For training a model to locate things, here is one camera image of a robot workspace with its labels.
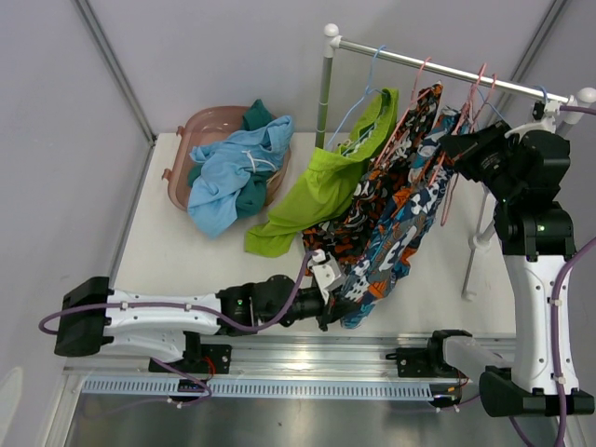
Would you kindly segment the teal green shorts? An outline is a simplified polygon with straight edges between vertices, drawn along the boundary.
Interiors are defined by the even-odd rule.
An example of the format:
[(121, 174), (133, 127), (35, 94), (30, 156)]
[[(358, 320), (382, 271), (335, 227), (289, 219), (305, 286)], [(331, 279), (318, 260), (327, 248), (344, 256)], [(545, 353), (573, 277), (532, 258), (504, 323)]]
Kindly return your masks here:
[[(241, 124), (238, 130), (256, 130), (266, 126), (275, 120), (273, 115), (258, 99), (242, 115)], [(187, 176), (187, 183), (190, 185), (190, 192), (193, 181), (199, 176), (201, 167), (194, 163)], [(277, 172), (256, 172), (251, 175), (246, 186), (244, 186), (237, 197), (236, 211), (237, 219), (243, 219), (256, 214), (264, 206), (267, 192), (267, 181)]]

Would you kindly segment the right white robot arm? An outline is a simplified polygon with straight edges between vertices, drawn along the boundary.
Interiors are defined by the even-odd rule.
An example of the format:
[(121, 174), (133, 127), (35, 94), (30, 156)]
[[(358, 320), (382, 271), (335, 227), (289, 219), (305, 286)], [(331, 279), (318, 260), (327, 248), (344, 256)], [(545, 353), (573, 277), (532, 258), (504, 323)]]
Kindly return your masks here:
[(443, 136), (440, 147), (457, 173), (482, 183), (496, 200), (494, 229), (514, 295), (516, 350), (507, 363), (468, 335), (452, 336), (427, 350), (427, 368), (439, 376), (456, 368), (476, 378), (492, 417), (594, 413), (595, 398), (581, 390), (570, 349), (574, 226), (555, 200), (571, 164), (569, 141), (499, 121)]

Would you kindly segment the light blue shorts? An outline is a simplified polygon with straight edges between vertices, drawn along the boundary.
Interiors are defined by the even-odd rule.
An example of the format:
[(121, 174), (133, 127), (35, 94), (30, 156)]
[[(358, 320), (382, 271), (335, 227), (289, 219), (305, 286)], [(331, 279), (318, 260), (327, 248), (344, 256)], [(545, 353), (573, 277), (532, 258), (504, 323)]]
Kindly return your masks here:
[(187, 213), (201, 232), (216, 238), (237, 220), (240, 190), (252, 174), (283, 167), (293, 132), (292, 118), (284, 115), (259, 129), (238, 130), (223, 141), (192, 148), (190, 159), (201, 171)]

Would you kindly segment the orange grey camouflage shorts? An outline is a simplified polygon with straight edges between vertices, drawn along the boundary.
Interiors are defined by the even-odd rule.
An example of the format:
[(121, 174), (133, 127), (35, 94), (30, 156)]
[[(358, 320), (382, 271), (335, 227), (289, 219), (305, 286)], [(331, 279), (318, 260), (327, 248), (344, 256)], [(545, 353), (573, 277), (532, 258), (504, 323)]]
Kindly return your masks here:
[(371, 159), (353, 193), (350, 206), (340, 216), (307, 228), (302, 235), (307, 251), (324, 250), (342, 267), (354, 264), (364, 252), (387, 201), (406, 184), (416, 146), (432, 130), (443, 92), (438, 81), (428, 87), (415, 111), (400, 128), (397, 142), (380, 166)]

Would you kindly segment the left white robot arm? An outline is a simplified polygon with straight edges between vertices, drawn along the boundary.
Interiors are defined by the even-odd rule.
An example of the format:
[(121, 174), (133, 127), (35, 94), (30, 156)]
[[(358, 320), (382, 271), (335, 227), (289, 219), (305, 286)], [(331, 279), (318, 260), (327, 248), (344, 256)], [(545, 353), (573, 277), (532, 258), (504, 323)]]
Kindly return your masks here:
[(283, 275), (191, 296), (141, 295), (110, 288), (107, 277), (92, 277), (64, 295), (54, 317), (54, 353), (140, 355), (189, 373), (201, 363), (203, 335), (252, 335), (307, 318), (326, 330), (356, 308), (338, 291), (301, 289)]

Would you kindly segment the orange blue patterned shorts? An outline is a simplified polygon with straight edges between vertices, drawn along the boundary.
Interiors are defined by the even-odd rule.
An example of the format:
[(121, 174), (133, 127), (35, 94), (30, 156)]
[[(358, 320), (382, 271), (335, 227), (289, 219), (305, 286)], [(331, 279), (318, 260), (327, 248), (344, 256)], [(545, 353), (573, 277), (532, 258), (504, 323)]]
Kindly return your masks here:
[(456, 129), (467, 131), (467, 126), (457, 125), (459, 118), (459, 111), (443, 107), (432, 130), (418, 144), (406, 184), (388, 200), (363, 254), (338, 293), (336, 304), (343, 328), (356, 329), (376, 302), (386, 298), (398, 280), (409, 275), (409, 258), (435, 222), (454, 175), (447, 162), (440, 162), (440, 138)]

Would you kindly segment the pink hanger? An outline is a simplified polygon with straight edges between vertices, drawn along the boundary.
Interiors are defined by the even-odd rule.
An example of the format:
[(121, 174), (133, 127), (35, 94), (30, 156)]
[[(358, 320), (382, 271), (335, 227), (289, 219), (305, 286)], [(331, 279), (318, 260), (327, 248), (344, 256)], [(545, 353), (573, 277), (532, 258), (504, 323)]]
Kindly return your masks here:
[[(482, 99), (482, 104), (481, 106), (478, 108), (477, 111), (474, 111), (474, 107), (475, 107), (475, 96), (476, 93), (474, 95), (474, 104), (473, 104), (473, 108), (471, 109), (470, 112), (470, 118), (469, 118), (469, 123), (465, 123), (462, 125), (462, 127), (465, 127), (465, 131), (467, 133), (470, 133), (471, 131), (473, 131), (476, 127), (477, 127), (477, 122), (479, 120), (480, 114), (482, 112), (482, 109), (484, 108), (484, 106), (489, 102), (493, 91), (494, 91), (494, 86), (495, 86), (495, 82), (496, 82), (496, 74), (492, 74), (492, 84), (490, 86), (489, 92), (487, 93), (486, 96), (483, 96), (480, 91), (479, 91), (479, 87), (476, 90), (476, 93), (479, 93), (481, 99)], [(453, 194), (454, 194), (454, 189), (457, 186), (459, 180), (459, 175), (455, 174), (453, 176), (453, 178), (449, 181), (448, 186), (447, 186), (447, 190), (446, 190), (446, 195), (444, 198), (444, 203), (443, 203), (443, 210), (442, 210), (442, 214), (441, 214), (441, 218), (440, 218), (440, 226), (444, 226), (447, 221), (448, 221), (448, 217), (449, 217), (449, 212), (450, 212), (450, 207), (452, 205), (452, 201), (453, 201)]]
[[(469, 88), (466, 101), (464, 102), (464, 104), (462, 105), (462, 108), (460, 109), (460, 117), (455, 125), (454, 130), (451, 132), (452, 135), (456, 135), (457, 131), (460, 130), (460, 128), (462, 127), (463, 124), (469, 123), (470, 112), (471, 112), (471, 109), (473, 108), (473, 104), (474, 104), (474, 95), (476, 93), (476, 90), (478, 89), (481, 78), (484, 75), (486, 66), (487, 66), (486, 62), (484, 62), (481, 65), (481, 68), (477, 73), (477, 80), (474, 81), (471, 84), (471, 87)], [(442, 167), (445, 158), (446, 158), (446, 155), (444, 154), (444, 152), (441, 152), (438, 164), (437, 164), (436, 168), (434, 169), (432, 176), (429, 179), (429, 182), (428, 182), (429, 186), (431, 186), (436, 181), (436, 178), (438, 177), (440, 168)]]
[(376, 166), (380, 166), (384, 162), (384, 160), (389, 156), (389, 153), (391, 151), (392, 146), (398, 140), (398, 137), (400, 135), (400, 128), (401, 128), (402, 124), (404, 123), (404, 121), (408, 117), (409, 113), (416, 110), (417, 105), (418, 105), (418, 102), (427, 95), (428, 88), (423, 89), (423, 90), (419, 90), (417, 88), (417, 84), (418, 84), (418, 80), (420, 79), (420, 76), (421, 76), (422, 72), (425, 70), (427, 64), (431, 60), (432, 60), (431, 57), (425, 58), (424, 61), (423, 61), (423, 63), (422, 63), (422, 65), (418, 69), (418, 72), (417, 72), (416, 77), (414, 79), (413, 89), (412, 89), (412, 92), (411, 92), (411, 98), (410, 98), (410, 102), (408, 104), (408, 107), (405, 109), (405, 112), (403, 113), (403, 115), (401, 116), (401, 118), (397, 121), (396, 126), (394, 128), (394, 131), (390, 135), (390, 137), (388, 138), (388, 140), (386, 142), (386, 145), (384, 146), (383, 150), (381, 151), (381, 153), (379, 154), (379, 156), (375, 159), (375, 165)]

